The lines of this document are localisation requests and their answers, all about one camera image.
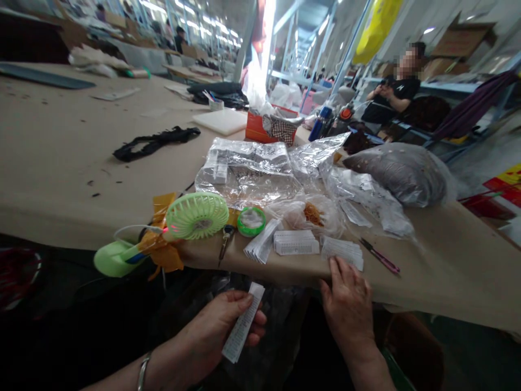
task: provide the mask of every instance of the black strap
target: black strap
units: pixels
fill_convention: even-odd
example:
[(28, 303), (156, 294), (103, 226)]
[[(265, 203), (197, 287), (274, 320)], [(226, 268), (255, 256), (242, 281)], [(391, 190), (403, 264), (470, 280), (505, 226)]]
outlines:
[[(116, 159), (128, 163), (132, 160), (151, 155), (166, 144), (175, 142), (187, 143), (200, 134), (201, 131), (199, 128), (181, 129), (180, 127), (176, 126), (173, 127), (172, 130), (165, 130), (164, 132), (156, 135), (136, 137), (130, 143), (123, 145), (119, 149), (116, 149), (112, 155), (114, 155)], [(141, 148), (141, 150), (132, 152), (132, 149), (140, 143), (146, 144), (143, 148)]]

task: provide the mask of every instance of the bracelet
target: bracelet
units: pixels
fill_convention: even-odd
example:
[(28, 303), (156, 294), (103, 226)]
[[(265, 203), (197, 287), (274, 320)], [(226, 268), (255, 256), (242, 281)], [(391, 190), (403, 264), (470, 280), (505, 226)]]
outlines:
[(150, 361), (150, 356), (152, 355), (152, 351), (149, 351), (146, 357), (141, 362), (141, 369), (139, 370), (139, 380), (137, 382), (137, 391), (144, 390), (145, 383), (145, 371), (147, 370), (147, 364)]

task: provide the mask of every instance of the red box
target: red box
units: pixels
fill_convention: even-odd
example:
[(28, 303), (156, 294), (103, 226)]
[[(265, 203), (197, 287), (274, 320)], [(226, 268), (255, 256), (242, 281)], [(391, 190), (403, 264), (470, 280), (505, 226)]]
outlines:
[[(281, 110), (291, 113), (291, 118), (296, 118), (298, 116), (296, 111), (288, 110), (276, 105), (273, 105), (273, 107), (278, 107)], [(297, 130), (295, 129), (295, 132), (293, 133), (293, 140), (295, 140), (296, 133)], [(268, 136), (268, 133), (266, 133), (264, 130), (262, 126), (262, 116), (255, 115), (251, 111), (248, 112), (248, 122), (246, 123), (246, 138), (263, 144), (278, 142), (277, 138)]]

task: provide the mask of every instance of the blue bottle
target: blue bottle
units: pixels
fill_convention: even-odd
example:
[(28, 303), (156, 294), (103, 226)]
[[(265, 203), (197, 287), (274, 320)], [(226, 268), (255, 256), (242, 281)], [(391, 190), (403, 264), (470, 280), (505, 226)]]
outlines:
[(322, 127), (327, 122), (327, 120), (330, 117), (332, 112), (333, 112), (333, 109), (328, 106), (324, 106), (322, 108), (322, 110), (320, 110), (320, 114), (315, 121), (313, 130), (311, 131), (311, 134), (309, 135), (309, 138), (308, 138), (309, 141), (315, 141), (317, 138), (319, 138), (320, 134), (322, 133)]

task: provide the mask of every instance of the beige table surface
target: beige table surface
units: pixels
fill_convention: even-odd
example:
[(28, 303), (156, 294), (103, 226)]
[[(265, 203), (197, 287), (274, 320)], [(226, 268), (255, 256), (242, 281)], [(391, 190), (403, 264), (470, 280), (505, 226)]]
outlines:
[[(175, 125), (193, 126), (192, 115), (208, 108), (165, 89), (170, 80), (106, 79), (68, 66), (26, 66), (98, 86), (70, 91), (0, 77), (2, 233), (96, 250), (112, 241), (116, 229), (148, 222), (153, 196), (191, 184), (218, 136), (201, 129), (186, 144), (168, 145), (132, 163), (119, 162), (111, 154), (123, 142)], [(90, 97), (132, 87), (141, 90), (116, 102)], [(157, 108), (170, 110), (158, 118), (140, 115)], [(231, 137), (242, 140), (244, 133)], [(92, 198), (95, 193), (100, 196)], [(520, 253), (459, 204), (406, 213), (423, 253), (409, 242), (364, 235), (402, 270), (400, 276), (392, 275), (363, 248), (364, 274), (375, 301), (521, 330)], [(356, 240), (353, 234), (346, 238)], [(219, 235), (187, 242), (181, 249), (186, 265), (217, 269), (220, 243)], [(318, 256), (279, 257), (272, 251), (268, 264), (261, 265), (244, 256), (246, 243), (234, 237), (221, 269), (282, 284), (315, 286), (317, 278), (328, 278), (327, 263)]]
[(167, 64), (164, 64), (163, 66), (168, 70), (168, 72), (172, 73), (173, 75), (183, 79), (194, 81), (196, 83), (219, 83), (222, 81), (222, 79), (219, 76), (205, 76), (203, 74), (193, 72), (187, 67)]

